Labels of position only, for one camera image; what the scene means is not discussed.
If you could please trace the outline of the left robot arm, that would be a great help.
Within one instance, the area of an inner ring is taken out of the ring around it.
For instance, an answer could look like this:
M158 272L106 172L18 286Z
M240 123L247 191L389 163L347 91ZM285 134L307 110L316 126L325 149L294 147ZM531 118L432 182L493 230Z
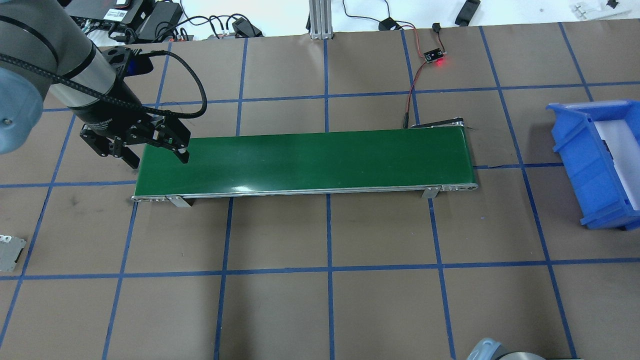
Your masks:
M191 133L183 119L196 112L147 107L125 83L153 70L152 57L185 60L166 50L101 51L55 0L3 0L1 10L0 152L18 150L41 118L48 94L83 122L80 137L100 157L137 169L132 145L171 151L186 164Z

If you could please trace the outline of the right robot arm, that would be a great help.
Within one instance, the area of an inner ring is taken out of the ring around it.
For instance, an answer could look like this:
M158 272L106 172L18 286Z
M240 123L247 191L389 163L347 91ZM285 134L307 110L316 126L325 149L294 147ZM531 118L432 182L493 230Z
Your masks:
M467 360L544 360L540 355L525 351L510 351L499 341L482 338L471 350Z

